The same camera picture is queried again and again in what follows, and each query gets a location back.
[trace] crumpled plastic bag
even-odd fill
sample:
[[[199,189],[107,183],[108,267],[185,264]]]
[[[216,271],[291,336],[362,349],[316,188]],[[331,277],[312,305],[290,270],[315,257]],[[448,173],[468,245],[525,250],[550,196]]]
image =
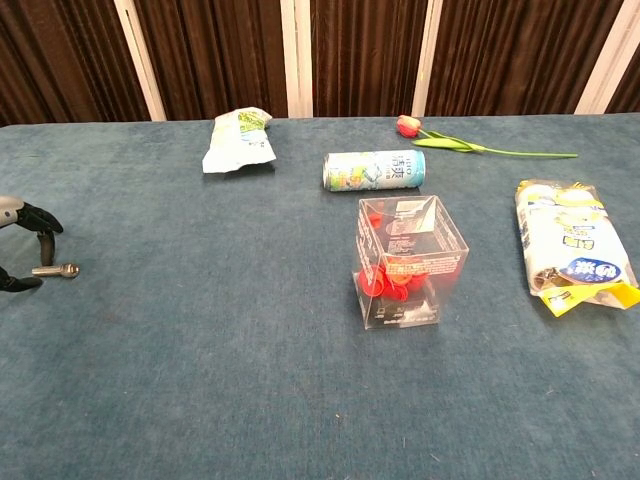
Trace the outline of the crumpled plastic bag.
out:
[[[271,118],[256,107],[239,108],[216,117],[211,145],[202,159],[202,171],[225,173],[275,160],[265,132]]]

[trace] clear plastic box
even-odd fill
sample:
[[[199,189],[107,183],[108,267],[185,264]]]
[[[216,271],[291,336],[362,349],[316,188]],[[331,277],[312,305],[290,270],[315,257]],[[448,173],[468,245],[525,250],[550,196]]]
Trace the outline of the clear plastic box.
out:
[[[352,276],[365,328],[438,323],[468,253],[435,195],[360,200]]]

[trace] fabric backdrop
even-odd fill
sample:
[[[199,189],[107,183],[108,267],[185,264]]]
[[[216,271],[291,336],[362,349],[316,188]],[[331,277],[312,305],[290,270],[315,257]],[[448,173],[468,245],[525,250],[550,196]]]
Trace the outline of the fabric backdrop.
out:
[[[314,115],[411,112],[427,0],[311,0]]]
[[[279,0],[136,0],[168,120],[287,116]]]
[[[622,0],[444,0],[425,115],[573,113]]]
[[[0,126],[149,120],[113,1],[0,0]]]
[[[621,112],[640,112],[640,45],[607,108],[607,113]]]

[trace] white snack bag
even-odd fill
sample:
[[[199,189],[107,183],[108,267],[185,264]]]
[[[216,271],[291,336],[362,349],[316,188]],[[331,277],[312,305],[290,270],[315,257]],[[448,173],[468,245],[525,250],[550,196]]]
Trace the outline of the white snack bag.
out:
[[[256,107],[239,108],[216,117],[211,145],[202,159],[202,171],[225,173],[275,160],[264,130],[271,118]]]
[[[627,252],[593,186],[524,180],[516,206],[531,295],[555,316],[581,302],[640,302]]]

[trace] table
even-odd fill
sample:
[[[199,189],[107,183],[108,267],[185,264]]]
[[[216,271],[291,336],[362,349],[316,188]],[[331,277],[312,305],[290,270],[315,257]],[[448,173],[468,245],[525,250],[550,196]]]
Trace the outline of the table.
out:
[[[640,273],[640,115],[430,118],[540,160],[429,150],[470,247],[438,326],[363,329],[357,200],[327,152],[393,118],[273,120],[272,166],[205,176],[211,121],[11,126],[0,190],[65,226],[75,280],[0,293],[0,477],[640,478],[640,308],[555,319],[526,289],[514,189],[593,183]],[[27,275],[35,235],[0,231]]]

